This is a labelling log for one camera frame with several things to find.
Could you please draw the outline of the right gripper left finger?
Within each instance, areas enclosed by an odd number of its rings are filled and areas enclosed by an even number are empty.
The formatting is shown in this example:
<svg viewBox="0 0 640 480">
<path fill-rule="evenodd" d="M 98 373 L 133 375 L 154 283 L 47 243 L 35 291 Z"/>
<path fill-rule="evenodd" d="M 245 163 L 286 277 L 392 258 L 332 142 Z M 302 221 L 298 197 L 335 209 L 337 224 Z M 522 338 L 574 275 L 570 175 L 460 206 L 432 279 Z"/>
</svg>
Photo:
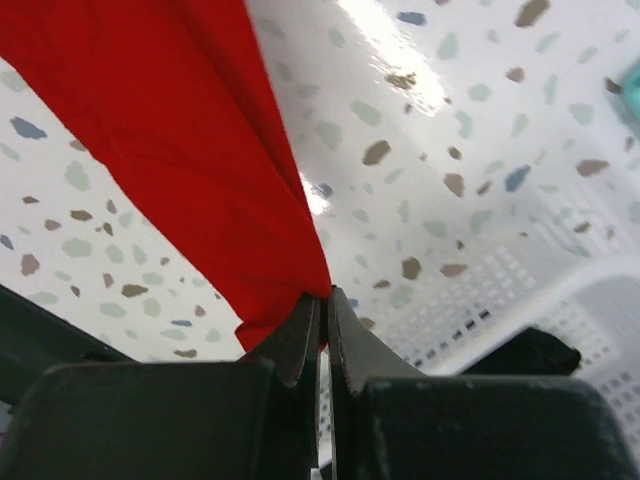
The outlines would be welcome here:
<svg viewBox="0 0 640 480">
<path fill-rule="evenodd" d="M 236 361 L 57 365 L 11 406 L 5 479 L 307 479 L 321 302 Z"/>
</svg>

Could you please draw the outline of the folded teal t shirt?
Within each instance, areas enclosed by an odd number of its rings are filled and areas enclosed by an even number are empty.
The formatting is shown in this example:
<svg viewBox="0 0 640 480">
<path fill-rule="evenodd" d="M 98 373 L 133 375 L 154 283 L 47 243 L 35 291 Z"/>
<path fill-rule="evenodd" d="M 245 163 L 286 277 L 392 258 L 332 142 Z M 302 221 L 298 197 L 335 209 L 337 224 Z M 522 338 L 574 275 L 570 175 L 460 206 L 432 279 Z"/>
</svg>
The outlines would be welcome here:
<svg viewBox="0 0 640 480">
<path fill-rule="evenodd" d="M 622 76 L 605 79 L 608 101 L 622 123 L 639 122 L 639 63 L 630 67 Z"/>
</svg>

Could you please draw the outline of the white plastic laundry basket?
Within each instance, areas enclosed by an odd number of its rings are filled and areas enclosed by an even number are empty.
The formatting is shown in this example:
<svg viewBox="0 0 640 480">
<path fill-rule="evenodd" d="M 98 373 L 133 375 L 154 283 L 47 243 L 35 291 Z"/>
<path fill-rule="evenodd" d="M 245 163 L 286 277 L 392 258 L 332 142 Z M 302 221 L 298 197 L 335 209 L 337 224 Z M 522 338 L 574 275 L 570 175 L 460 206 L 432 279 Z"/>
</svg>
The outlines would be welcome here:
<svg viewBox="0 0 640 480">
<path fill-rule="evenodd" d="M 444 266 L 444 278 L 390 324 L 361 322 L 425 374 L 452 375 L 527 327 L 576 349 L 573 377 L 607 400 L 639 453 L 639 259 L 518 253 L 500 247 Z"/>
</svg>

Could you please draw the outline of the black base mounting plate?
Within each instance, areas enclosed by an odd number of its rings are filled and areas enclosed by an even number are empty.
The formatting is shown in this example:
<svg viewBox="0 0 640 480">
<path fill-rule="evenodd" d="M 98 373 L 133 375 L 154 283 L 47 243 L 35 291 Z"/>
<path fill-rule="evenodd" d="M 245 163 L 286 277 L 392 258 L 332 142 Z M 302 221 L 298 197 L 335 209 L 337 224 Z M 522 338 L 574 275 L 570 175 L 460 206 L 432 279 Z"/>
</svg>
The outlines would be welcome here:
<svg viewBox="0 0 640 480">
<path fill-rule="evenodd" d="M 37 378 L 57 365 L 129 359 L 12 290 L 1 288 L 2 402 L 17 405 Z"/>
</svg>

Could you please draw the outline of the red t shirt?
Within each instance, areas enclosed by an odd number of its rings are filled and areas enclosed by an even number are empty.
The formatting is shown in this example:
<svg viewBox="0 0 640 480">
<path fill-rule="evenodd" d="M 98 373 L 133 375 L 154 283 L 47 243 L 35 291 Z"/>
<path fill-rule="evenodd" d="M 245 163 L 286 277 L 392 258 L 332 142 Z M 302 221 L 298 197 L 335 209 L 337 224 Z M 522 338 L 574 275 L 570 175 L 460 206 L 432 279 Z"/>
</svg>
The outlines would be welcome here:
<svg viewBox="0 0 640 480">
<path fill-rule="evenodd" d="M 229 302 L 245 350 L 330 295 L 243 2 L 5 1 L 1 54 Z"/>
</svg>

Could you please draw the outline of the black t shirt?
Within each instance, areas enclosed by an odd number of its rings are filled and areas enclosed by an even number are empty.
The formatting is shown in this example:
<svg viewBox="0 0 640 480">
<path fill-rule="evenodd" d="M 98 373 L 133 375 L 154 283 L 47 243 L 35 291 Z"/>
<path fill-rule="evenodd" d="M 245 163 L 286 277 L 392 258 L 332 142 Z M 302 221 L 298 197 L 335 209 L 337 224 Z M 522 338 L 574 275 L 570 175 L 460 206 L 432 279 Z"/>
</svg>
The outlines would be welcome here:
<svg viewBox="0 0 640 480">
<path fill-rule="evenodd" d="M 555 336 L 527 328 L 462 372 L 484 376 L 570 376 L 581 353 Z"/>
</svg>

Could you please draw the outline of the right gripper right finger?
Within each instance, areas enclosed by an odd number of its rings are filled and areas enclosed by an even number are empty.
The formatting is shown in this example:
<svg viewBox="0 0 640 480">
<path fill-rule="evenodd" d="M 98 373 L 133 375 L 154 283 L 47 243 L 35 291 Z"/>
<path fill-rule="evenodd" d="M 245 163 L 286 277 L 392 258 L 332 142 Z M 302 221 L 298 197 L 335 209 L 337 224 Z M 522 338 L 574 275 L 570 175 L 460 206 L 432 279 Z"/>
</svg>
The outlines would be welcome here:
<svg viewBox="0 0 640 480">
<path fill-rule="evenodd" d="M 613 412 L 562 376 L 427 376 L 326 304 L 337 479 L 635 479 Z"/>
</svg>

